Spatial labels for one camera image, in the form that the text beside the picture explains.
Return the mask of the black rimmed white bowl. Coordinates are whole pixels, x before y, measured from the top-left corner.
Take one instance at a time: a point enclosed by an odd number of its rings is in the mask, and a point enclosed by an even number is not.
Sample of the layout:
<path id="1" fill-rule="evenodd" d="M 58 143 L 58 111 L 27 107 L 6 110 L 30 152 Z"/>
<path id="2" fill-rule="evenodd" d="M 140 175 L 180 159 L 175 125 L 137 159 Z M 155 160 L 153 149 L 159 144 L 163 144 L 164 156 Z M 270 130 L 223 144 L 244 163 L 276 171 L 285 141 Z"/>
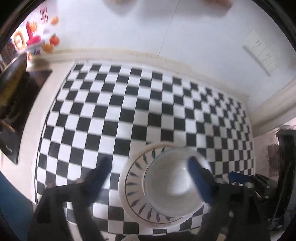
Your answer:
<path id="1" fill-rule="evenodd" d="M 142 189 L 151 207 L 171 218 L 193 214 L 204 201 L 188 170 L 188 159 L 195 157 L 209 171 L 203 155 L 191 148 L 171 148 L 154 158 L 144 173 Z"/>

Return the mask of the blue leaf pattern plate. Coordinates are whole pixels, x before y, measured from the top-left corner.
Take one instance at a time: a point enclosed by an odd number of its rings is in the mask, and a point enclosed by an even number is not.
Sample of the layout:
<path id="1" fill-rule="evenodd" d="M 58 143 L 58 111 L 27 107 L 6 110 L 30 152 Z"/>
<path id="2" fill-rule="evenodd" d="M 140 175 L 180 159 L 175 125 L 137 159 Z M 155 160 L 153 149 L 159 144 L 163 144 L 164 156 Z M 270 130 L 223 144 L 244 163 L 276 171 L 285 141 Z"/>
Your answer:
<path id="1" fill-rule="evenodd" d="M 145 199 L 142 182 L 148 165 L 159 154 L 174 147 L 180 148 L 170 142 L 147 145 L 129 157 L 119 177 L 118 192 L 123 209 L 135 222 L 149 228 L 162 229 L 181 224 L 196 212 L 181 218 L 167 217 L 155 211 Z"/>

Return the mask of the black stove top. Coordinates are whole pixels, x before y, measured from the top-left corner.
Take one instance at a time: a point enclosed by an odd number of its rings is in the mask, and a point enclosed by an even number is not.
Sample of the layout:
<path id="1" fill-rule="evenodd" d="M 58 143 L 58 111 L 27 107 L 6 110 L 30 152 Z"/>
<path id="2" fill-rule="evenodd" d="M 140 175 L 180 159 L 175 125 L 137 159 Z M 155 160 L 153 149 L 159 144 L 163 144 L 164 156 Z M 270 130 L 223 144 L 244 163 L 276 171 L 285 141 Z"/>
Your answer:
<path id="1" fill-rule="evenodd" d="M 42 86 L 52 70 L 29 71 L 23 76 L 13 95 L 11 104 L 1 116 L 9 127 L 1 126 L 1 151 L 14 163 L 18 163 L 20 144 L 26 121 Z"/>

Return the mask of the black white checkered mat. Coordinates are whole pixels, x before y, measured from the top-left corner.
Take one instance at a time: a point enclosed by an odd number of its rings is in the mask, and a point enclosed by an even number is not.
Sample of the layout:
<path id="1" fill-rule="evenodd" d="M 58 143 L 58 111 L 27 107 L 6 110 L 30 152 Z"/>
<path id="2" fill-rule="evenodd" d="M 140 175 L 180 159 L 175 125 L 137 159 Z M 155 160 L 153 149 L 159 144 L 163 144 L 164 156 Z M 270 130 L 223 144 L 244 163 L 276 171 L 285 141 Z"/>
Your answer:
<path id="1" fill-rule="evenodd" d="M 206 219 L 205 205 L 180 225 L 153 230 L 132 221 L 120 204 L 118 181 L 129 156 L 162 141 L 196 149 L 217 177 L 254 173 L 251 128 L 239 101 L 149 68 L 75 64 L 43 126 L 34 201 L 48 184 L 70 184 L 109 156 L 111 173 L 90 208 L 102 231 L 154 236 L 197 228 Z"/>

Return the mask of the brown frying pan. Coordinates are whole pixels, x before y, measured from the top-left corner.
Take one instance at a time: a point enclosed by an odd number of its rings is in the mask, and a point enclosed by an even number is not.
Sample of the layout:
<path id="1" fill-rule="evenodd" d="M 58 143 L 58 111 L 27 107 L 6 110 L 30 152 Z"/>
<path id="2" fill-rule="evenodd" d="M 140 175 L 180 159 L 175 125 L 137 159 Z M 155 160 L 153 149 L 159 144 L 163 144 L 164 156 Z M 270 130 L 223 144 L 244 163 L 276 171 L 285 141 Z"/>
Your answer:
<path id="1" fill-rule="evenodd" d="M 15 57 L 1 74 L 1 109 L 6 108 L 27 69 L 27 53 Z"/>

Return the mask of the colourful fridge magnets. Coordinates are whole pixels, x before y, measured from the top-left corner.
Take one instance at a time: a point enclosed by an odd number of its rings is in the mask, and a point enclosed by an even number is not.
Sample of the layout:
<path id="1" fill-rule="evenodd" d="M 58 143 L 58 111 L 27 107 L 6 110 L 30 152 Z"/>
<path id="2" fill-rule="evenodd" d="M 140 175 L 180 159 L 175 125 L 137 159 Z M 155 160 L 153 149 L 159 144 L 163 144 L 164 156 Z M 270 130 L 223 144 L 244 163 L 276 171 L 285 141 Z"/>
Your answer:
<path id="1" fill-rule="evenodd" d="M 43 54 L 53 53 L 60 45 L 60 38 L 55 32 L 59 21 L 57 15 L 49 19 L 26 19 L 9 39 L 9 53 L 26 53 L 29 61 Z"/>

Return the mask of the white wall socket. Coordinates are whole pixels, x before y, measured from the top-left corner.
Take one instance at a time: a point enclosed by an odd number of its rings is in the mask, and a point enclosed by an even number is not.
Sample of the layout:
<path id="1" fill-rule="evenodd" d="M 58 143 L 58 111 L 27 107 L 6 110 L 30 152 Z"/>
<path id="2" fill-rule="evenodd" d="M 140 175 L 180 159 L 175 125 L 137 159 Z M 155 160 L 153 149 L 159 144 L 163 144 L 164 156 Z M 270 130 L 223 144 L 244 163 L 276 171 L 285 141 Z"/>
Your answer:
<path id="1" fill-rule="evenodd" d="M 247 37 L 243 49 L 255 59 L 268 76 L 271 76 L 278 67 L 274 54 L 257 32 L 252 32 Z"/>

